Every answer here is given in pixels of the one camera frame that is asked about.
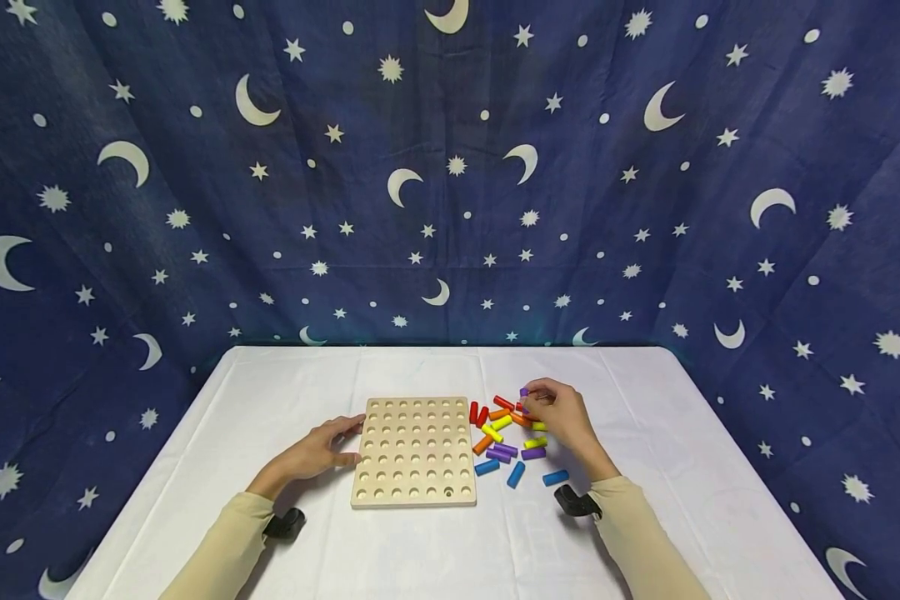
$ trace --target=crescent moon print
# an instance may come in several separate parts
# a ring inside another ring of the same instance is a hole
[[[28,244],[31,240],[16,235],[0,235],[0,287],[12,292],[29,292],[33,288],[26,283],[19,282],[7,267],[7,254],[16,246]]]
[[[254,105],[253,100],[250,100],[250,94],[247,90],[249,78],[250,74],[248,73],[247,75],[240,77],[240,81],[237,82],[237,110],[240,110],[240,116],[242,116],[243,120],[247,121],[250,125],[266,127],[273,121],[276,121],[276,118],[280,116],[280,110],[263,112],[263,110]]]
[[[440,284],[440,293],[435,297],[423,297],[422,299],[425,303],[432,304],[433,306],[442,306],[443,304],[448,303],[448,299],[450,299],[450,286],[447,282],[444,282],[443,279],[437,279],[437,283]]]
[[[130,165],[133,165],[134,170],[137,172],[137,188],[140,188],[147,181],[147,177],[149,177],[147,154],[133,142],[117,140],[110,142],[107,146],[103,146],[100,156],[97,157],[97,165],[100,165],[108,158],[122,158]]]
[[[717,341],[724,348],[735,350],[744,345],[744,339],[747,336],[747,330],[744,328],[744,322],[737,320],[737,330],[733,335],[723,335],[723,331],[717,324],[713,324],[713,333],[717,336]]]
[[[520,181],[516,182],[517,185],[524,183],[527,179],[533,175],[533,171],[537,170],[537,148],[531,146],[530,144],[520,144],[519,146],[514,146],[511,151],[507,152],[507,158],[520,157],[523,159],[523,177],[520,177]]]
[[[751,204],[751,221],[753,221],[753,226],[759,229],[760,217],[763,216],[763,211],[777,206],[777,204],[790,208],[791,213],[797,214],[797,203],[793,201],[793,196],[787,190],[775,187],[761,192],[759,196],[753,199]]]
[[[456,0],[452,3],[450,11],[437,17],[429,11],[423,13],[430,19],[430,23],[437,28],[438,31],[453,34],[461,30],[464,23],[467,23],[467,15],[470,12],[470,0]]]
[[[163,350],[160,349],[159,343],[153,335],[148,333],[139,333],[134,336],[138,340],[143,340],[147,344],[147,360],[139,368],[138,371],[147,371],[153,365],[158,364],[160,358],[163,358]]]
[[[423,181],[422,177],[410,169],[398,169],[391,172],[391,176],[387,179],[387,193],[391,196],[393,203],[400,208],[404,208],[403,202],[400,200],[400,187],[403,186],[405,182],[410,181],[410,179],[414,182]]]
[[[663,106],[661,106],[663,105],[663,97],[674,83],[676,82],[667,83],[666,86],[658,89],[657,93],[653,94],[650,102],[647,102],[647,107],[643,112],[643,125],[647,130],[650,130],[651,132],[662,132],[665,128],[677,125],[679,120],[686,116],[685,114],[682,114],[672,119],[663,116]]]

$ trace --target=navy blue fabric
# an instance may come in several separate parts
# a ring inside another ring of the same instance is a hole
[[[900,2],[451,6],[0,1],[0,598],[66,587],[218,355],[301,340],[670,348],[900,598]]]

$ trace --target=finger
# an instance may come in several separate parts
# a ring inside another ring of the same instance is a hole
[[[341,452],[334,454],[332,457],[332,465],[334,467],[353,467],[360,462],[360,455],[355,452]]]

